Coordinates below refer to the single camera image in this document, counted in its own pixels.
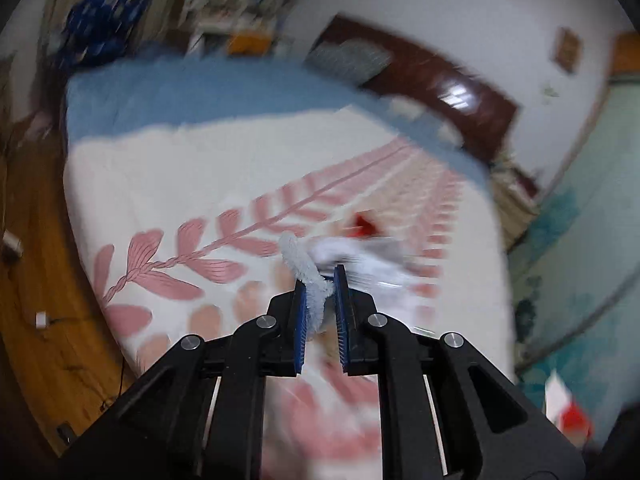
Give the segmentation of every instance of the white wall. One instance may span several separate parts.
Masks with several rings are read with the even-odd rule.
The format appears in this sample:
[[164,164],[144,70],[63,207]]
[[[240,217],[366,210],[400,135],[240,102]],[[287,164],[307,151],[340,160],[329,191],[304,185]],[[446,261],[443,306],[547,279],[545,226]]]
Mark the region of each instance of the white wall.
[[36,81],[38,39],[46,0],[20,0],[0,32],[0,57],[15,52],[11,65],[12,119],[34,113],[39,104]]
[[[286,23],[303,56],[337,12],[432,46],[520,104],[511,130],[516,160],[548,186],[602,88],[612,40],[632,26],[617,0],[299,0]],[[558,27],[584,40],[578,72],[550,62]],[[560,94],[543,98],[546,84]]]

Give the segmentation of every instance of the metal screw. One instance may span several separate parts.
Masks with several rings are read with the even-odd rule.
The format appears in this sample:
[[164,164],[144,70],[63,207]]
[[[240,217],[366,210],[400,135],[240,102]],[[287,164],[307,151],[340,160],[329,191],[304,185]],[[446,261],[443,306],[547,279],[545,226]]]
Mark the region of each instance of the metal screw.
[[260,316],[255,322],[260,328],[271,328],[275,326],[276,319],[273,316]]
[[180,341],[180,346],[185,350],[195,350],[200,346],[200,338],[196,335],[186,335]]
[[456,332],[449,332],[444,336],[444,342],[452,348],[460,348],[465,343],[465,338]]
[[371,314],[371,316],[367,317],[367,322],[371,326],[385,326],[386,325],[386,316],[384,314]]

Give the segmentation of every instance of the wooden floor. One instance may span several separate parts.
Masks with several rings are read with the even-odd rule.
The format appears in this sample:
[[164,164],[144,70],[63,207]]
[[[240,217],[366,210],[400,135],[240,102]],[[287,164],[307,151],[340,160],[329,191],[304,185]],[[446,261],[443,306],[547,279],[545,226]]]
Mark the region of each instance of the wooden floor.
[[[62,187],[57,133],[25,142],[9,163],[6,222],[24,245],[0,264],[0,333],[24,399],[52,448],[65,447],[56,427],[80,434],[118,395],[122,355],[79,263]],[[34,325],[36,312],[58,322]],[[126,368],[124,389],[133,376]]]

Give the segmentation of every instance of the pillow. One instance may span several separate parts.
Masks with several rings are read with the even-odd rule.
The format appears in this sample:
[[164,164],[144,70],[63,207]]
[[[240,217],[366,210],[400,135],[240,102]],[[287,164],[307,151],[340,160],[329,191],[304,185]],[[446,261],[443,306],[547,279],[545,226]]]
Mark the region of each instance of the pillow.
[[343,44],[323,41],[305,63],[329,77],[360,86],[382,72],[391,63],[391,54],[366,40],[347,40]]
[[402,117],[411,123],[428,110],[425,104],[406,95],[396,94],[385,97],[389,102],[389,113],[396,117]]
[[460,130],[451,121],[446,119],[442,121],[442,126],[438,130],[438,138],[454,148],[461,148],[465,143],[465,139],[462,137]]

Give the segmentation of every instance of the red headboard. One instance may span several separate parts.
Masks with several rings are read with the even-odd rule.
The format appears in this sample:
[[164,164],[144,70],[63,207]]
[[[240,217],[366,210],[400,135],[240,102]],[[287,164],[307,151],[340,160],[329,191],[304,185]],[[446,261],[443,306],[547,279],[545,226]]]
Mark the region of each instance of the red headboard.
[[363,88],[380,95],[406,95],[426,104],[458,127],[469,153],[485,163],[493,160],[518,110],[516,104],[431,50],[341,14],[316,44],[351,38],[372,41],[394,56]]

